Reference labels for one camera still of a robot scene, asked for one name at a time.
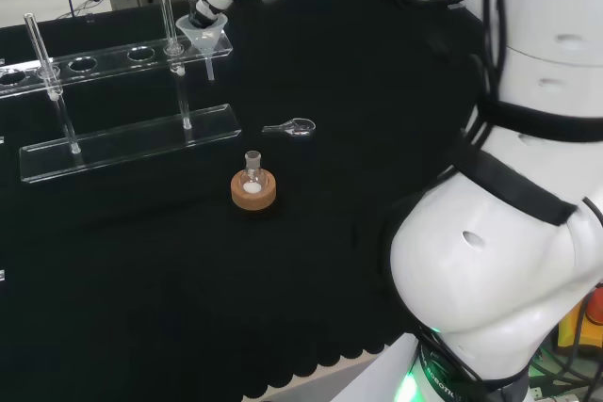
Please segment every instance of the black table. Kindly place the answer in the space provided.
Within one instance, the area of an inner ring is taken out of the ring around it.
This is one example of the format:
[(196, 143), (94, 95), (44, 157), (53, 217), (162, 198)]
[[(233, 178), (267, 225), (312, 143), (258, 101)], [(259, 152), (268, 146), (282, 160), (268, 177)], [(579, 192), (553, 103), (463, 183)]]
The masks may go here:
[[(233, 106), (238, 139), (26, 185), (19, 147), (61, 133), (43, 93), (0, 100), (0, 400), (234, 402), (404, 331), (374, 283), (363, 219), (446, 165), (478, 90), (479, 27), (462, 10), (391, 0), (252, 1), (229, 19), (235, 51), (215, 61), (216, 83), (203, 63), (187, 82), (191, 109)], [(148, 7), (41, 33), (52, 56), (163, 28)], [(34, 58), (24, 27), (0, 30), (0, 54)], [(83, 134), (177, 113), (173, 93), (155, 70), (65, 99)], [(316, 134), (260, 134), (293, 117)], [(230, 202), (251, 149), (278, 181), (273, 217)]]

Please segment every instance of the clear acrylic rack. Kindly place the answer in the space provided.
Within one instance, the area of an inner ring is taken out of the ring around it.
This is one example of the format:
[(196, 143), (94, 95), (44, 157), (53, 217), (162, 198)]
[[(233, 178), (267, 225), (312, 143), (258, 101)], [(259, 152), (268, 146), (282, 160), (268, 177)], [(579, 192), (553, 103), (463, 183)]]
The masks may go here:
[[(186, 35), (178, 37), (171, 1), (161, 0), (161, 7), (167, 37), (163, 40), (56, 58), (48, 56), (34, 15), (24, 16), (38, 59), (0, 67), (0, 98), (46, 90), (65, 137), (19, 150), (22, 181), (49, 180), (240, 134), (228, 104), (189, 111), (185, 84), (185, 64), (204, 60), (207, 76), (214, 80), (212, 59), (228, 56), (233, 50), (223, 31), (226, 17), (206, 29), (180, 27)], [(187, 17), (179, 20), (179, 24), (186, 22)], [(75, 133), (63, 99), (64, 87), (158, 68), (171, 72), (180, 114), (81, 136)]]
[[(187, 37), (177, 37), (184, 48), (178, 56), (164, 52), (169, 39), (112, 47), (97, 52), (50, 58), (57, 80), (63, 87), (104, 77), (168, 68), (193, 61), (228, 56), (233, 46), (222, 31), (218, 45), (209, 51), (193, 46)], [(46, 89), (39, 60), (0, 67), (0, 98)]]

